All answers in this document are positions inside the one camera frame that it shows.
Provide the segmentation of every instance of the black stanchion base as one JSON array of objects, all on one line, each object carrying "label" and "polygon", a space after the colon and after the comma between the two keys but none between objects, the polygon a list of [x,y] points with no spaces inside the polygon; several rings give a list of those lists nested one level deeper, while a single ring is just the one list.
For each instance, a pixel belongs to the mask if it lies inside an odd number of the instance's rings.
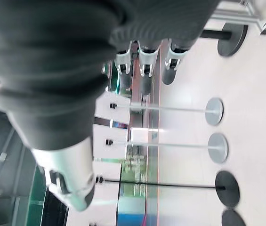
[{"label": "black stanchion base", "polygon": [[225,210],[222,216],[222,226],[246,226],[246,224],[237,212]]},{"label": "black stanchion base", "polygon": [[226,23],[222,30],[232,32],[232,35],[229,40],[218,40],[218,53],[222,57],[231,57],[242,46],[247,34],[248,26]]},{"label": "black stanchion base", "polygon": [[220,201],[229,208],[235,207],[240,201],[240,189],[234,176],[228,171],[220,171],[216,176],[216,191]]}]

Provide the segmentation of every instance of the round stanchion base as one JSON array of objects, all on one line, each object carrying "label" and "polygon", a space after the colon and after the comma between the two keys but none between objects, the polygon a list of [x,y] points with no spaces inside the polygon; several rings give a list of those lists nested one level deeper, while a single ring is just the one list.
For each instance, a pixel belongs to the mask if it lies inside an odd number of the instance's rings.
[{"label": "round stanchion base", "polygon": [[205,110],[214,111],[205,113],[206,122],[209,125],[216,126],[221,122],[224,113],[224,106],[220,98],[214,97],[210,99],[206,105]]},{"label": "round stanchion base", "polygon": [[222,57],[231,57],[242,46],[246,38],[248,26],[242,24],[226,23],[222,30],[231,32],[232,35],[229,40],[218,40],[218,53]]},{"label": "round stanchion base", "polygon": [[228,156],[228,143],[225,136],[221,133],[214,133],[210,136],[208,146],[217,148],[208,148],[208,153],[215,163],[223,163]]},{"label": "round stanchion base", "polygon": [[222,226],[246,226],[246,224],[237,212],[225,210],[222,215]]},{"label": "round stanchion base", "polygon": [[240,188],[234,176],[228,171],[220,171],[215,181],[216,191],[220,201],[229,208],[235,207],[240,201]]}]

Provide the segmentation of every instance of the white stanchion base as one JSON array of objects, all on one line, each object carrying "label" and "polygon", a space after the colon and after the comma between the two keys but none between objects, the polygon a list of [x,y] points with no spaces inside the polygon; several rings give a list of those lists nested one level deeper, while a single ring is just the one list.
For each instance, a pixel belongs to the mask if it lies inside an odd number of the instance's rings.
[{"label": "white stanchion base", "polygon": [[206,105],[205,110],[214,111],[213,113],[205,113],[206,122],[209,125],[216,126],[221,122],[224,112],[224,107],[221,99],[216,97],[210,99]]},{"label": "white stanchion base", "polygon": [[208,148],[209,156],[215,163],[223,163],[228,156],[228,143],[221,133],[214,133],[210,136],[208,146],[218,147]]}]

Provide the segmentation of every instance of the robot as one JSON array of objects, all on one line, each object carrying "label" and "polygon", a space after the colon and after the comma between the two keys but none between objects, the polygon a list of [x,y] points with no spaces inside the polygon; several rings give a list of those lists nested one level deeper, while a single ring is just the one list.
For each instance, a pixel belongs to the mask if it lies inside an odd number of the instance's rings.
[{"label": "robot", "polygon": [[49,190],[78,211],[92,202],[92,124],[115,59],[128,86],[139,44],[148,94],[161,40],[170,39],[165,83],[219,0],[0,0],[0,111],[43,168]]}]

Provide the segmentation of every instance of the stanchion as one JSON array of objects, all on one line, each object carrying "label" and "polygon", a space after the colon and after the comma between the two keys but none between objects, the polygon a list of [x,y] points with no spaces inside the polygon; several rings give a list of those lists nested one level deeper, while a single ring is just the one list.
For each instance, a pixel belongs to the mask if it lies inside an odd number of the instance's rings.
[{"label": "stanchion", "polygon": [[157,143],[138,143],[138,142],[123,142],[112,139],[106,139],[105,145],[134,145],[134,146],[167,146],[167,147],[184,147],[208,149],[208,153],[212,161],[215,163],[223,163],[228,156],[228,143],[225,136],[221,133],[214,133],[210,136],[208,145],[189,145],[189,144],[157,144]]},{"label": "stanchion", "polygon": [[228,171],[220,171],[217,173],[215,185],[184,185],[184,184],[167,184],[167,183],[154,183],[142,181],[128,181],[104,178],[102,176],[96,177],[96,183],[123,183],[147,186],[161,186],[172,188],[189,188],[189,189],[207,189],[216,190],[220,201],[229,208],[235,207],[240,200],[240,189],[234,176]]},{"label": "stanchion", "polygon": [[231,57],[242,46],[247,30],[247,25],[226,23],[221,31],[203,30],[200,37],[218,39],[218,53],[222,57]]},{"label": "stanchion", "polygon": [[246,224],[237,212],[225,210],[222,216],[222,226],[246,226]]},{"label": "stanchion", "polygon": [[110,103],[110,108],[133,108],[133,109],[147,109],[147,110],[167,110],[167,111],[182,111],[182,112],[195,112],[195,113],[205,113],[206,122],[209,125],[216,126],[218,125],[224,113],[223,102],[220,98],[214,97],[210,99],[206,105],[205,109],[191,109],[191,108],[173,108],[173,107],[164,107],[164,106],[154,106],[154,105],[119,105],[116,103]]}]

